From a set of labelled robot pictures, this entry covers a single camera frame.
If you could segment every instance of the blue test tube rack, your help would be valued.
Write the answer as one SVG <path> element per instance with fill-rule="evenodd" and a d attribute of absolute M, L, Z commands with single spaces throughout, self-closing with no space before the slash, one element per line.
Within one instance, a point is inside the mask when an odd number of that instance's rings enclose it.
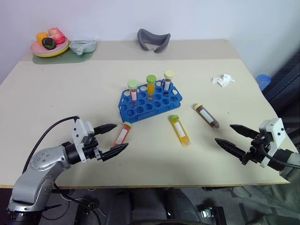
<path fill-rule="evenodd" d="M 164 90 L 162 84 L 163 80 L 155 82 L 155 93 L 152 96 L 147 94 L 147 84 L 138 86 L 137 101 L 130 99 L 129 89 L 122 91 L 118 108 L 123 122 L 135 123 L 180 107 L 182 96 L 173 83 L 169 90 Z"/>

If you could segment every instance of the green mat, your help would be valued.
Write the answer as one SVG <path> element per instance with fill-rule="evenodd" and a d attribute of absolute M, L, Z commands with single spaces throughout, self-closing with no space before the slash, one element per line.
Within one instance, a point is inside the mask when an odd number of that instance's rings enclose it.
<path fill-rule="evenodd" d="M 32 57 L 32 61 L 35 64 L 60 64 L 60 63 L 77 63 L 89 60 L 94 52 L 84 53 L 82 55 L 76 55 L 71 49 L 66 50 L 63 54 L 50 57 L 41 58 L 36 55 Z"/>

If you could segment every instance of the tube label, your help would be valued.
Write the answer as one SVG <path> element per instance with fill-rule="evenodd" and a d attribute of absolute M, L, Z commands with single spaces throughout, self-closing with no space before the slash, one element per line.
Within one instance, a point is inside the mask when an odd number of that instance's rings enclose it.
<path fill-rule="evenodd" d="M 184 137 L 185 134 L 184 134 L 184 132 L 183 132 L 183 129 L 182 129 L 181 126 L 180 126 L 180 123 L 179 123 L 179 122 L 176 122 L 176 123 L 174 123 L 174 126 L 176 127 L 176 130 L 178 131 L 179 136 L 180 136 L 180 137 Z"/>
<path fill-rule="evenodd" d="M 164 82 L 164 90 L 169 90 L 171 81 Z"/>
<path fill-rule="evenodd" d="M 136 100 L 136 92 L 131 92 L 131 99 Z"/>
<path fill-rule="evenodd" d="M 123 128 L 123 129 L 121 130 L 121 132 L 120 132 L 120 134 L 119 134 L 117 140 L 116 140 L 116 144 L 122 144 L 123 139 L 124 139 L 126 133 L 127 133 L 127 130 Z"/>
<path fill-rule="evenodd" d="M 214 121 L 214 119 L 204 109 L 202 109 L 200 113 L 209 123 Z"/>

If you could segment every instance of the beige tabletop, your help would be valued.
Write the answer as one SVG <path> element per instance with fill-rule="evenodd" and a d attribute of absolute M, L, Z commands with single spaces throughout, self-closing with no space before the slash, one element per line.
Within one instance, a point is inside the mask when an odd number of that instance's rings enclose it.
<path fill-rule="evenodd" d="M 220 148 L 214 138 L 231 141 L 247 151 L 251 140 L 230 124 L 254 130 L 276 113 L 253 76 L 226 41 L 172 41 L 163 54 L 142 51 L 136 42 L 100 42 L 93 57 L 73 64 L 36 65 L 27 55 L 0 86 L 0 187 L 12 187 L 42 133 L 54 122 L 73 115 L 93 126 L 121 125 L 118 103 L 129 79 L 163 78 L 175 71 L 174 85 L 183 96 L 180 108 L 133 124 L 129 146 L 106 162 L 78 163 L 57 179 L 62 187 L 229 186 L 286 182 L 277 171 L 249 162 L 246 166 Z M 236 82 L 222 88 L 211 79 L 229 74 Z M 193 110 L 196 103 L 218 120 L 213 130 Z M 177 114 L 191 145 L 182 147 L 171 123 Z M 54 128 L 39 149 L 72 141 L 73 123 Z M 120 130 L 98 135 L 108 150 Z M 282 148 L 296 151 L 287 137 Z"/>

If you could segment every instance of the plate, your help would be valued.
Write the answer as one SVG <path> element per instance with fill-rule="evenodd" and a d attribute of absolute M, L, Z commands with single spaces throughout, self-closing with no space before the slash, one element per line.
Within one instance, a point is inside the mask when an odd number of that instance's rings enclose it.
<path fill-rule="evenodd" d="M 36 54 L 36 53 L 32 53 L 32 54 L 34 54 L 38 57 L 42 57 L 42 58 L 50 58 L 50 57 L 54 57 L 54 56 L 64 53 L 69 48 L 69 46 L 70 46 L 70 42 L 66 45 L 65 48 L 60 49 L 58 52 L 54 52 L 54 53 L 50 53 L 50 54 Z"/>
<path fill-rule="evenodd" d="M 59 52 L 61 49 L 64 49 L 67 45 L 69 45 L 69 40 L 65 37 L 65 41 L 59 45 L 56 45 L 56 47 L 52 50 L 48 50 L 48 49 L 44 48 L 43 46 L 41 46 L 38 43 L 38 41 L 34 42 L 30 46 L 30 50 L 34 54 L 44 55 L 44 54 L 51 54 L 51 53 Z"/>

